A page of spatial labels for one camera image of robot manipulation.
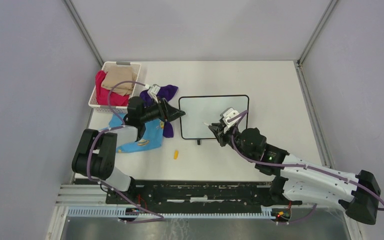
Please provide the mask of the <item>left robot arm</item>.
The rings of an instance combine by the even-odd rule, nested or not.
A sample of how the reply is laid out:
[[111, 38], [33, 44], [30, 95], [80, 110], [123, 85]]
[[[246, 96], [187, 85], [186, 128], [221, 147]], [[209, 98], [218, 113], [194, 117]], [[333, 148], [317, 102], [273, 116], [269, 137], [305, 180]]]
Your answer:
[[127, 113], [121, 118], [121, 125], [102, 131], [87, 128], [83, 131], [76, 148], [71, 169], [74, 173], [101, 182], [112, 190], [118, 190], [118, 197], [125, 204], [133, 203], [137, 190], [134, 179], [115, 167], [118, 145], [138, 142], [146, 131], [146, 123], [160, 120], [169, 123], [185, 116], [183, 110], [171, 106], [166, 99], [159, 98], [147, 106], [135, 96], [129, 99]]

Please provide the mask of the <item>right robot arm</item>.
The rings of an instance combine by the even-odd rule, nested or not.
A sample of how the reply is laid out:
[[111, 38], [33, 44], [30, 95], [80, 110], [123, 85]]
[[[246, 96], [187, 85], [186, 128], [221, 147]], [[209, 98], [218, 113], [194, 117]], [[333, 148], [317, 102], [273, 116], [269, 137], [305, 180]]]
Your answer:
[[267, 143], [257, 128], [239, 131], [219, 122], [208, 129], [222, 147], [230, 146], [261, 173], [274, 176], [268, 191], [273, 203], [313, 203], [340, 210], [357, 222], [376, 224], [381, 189], [370, 171], [350, 173], [314, 165]]

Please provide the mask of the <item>black framed whiteboard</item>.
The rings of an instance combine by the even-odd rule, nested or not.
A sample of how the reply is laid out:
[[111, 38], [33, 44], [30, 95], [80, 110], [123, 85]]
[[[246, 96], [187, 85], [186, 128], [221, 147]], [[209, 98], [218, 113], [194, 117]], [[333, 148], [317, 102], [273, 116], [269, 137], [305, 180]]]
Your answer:
[[221, 113], [233, 108], [239, 113], [248, 110], [250, 98], [245, 94], [182, 96], [179, 109], [186, 112], [180, 118], [180, 132], [184, 140], [209, 140], [215, 136], [204, 123], [217, 123]]

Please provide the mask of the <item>orange marker cap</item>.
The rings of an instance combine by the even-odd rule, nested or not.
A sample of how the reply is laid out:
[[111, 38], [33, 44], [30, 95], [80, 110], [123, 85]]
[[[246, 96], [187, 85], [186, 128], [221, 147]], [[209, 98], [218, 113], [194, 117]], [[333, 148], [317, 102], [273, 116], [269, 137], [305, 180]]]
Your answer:
[[177, 159], [178, 159], [178, 156], [179, 156], [179, 151], [178, 151], [178, 150], [175, 150], [175, 151], [174, 151], [173, 159], [174, 159], [174, 160], [177, 160]]

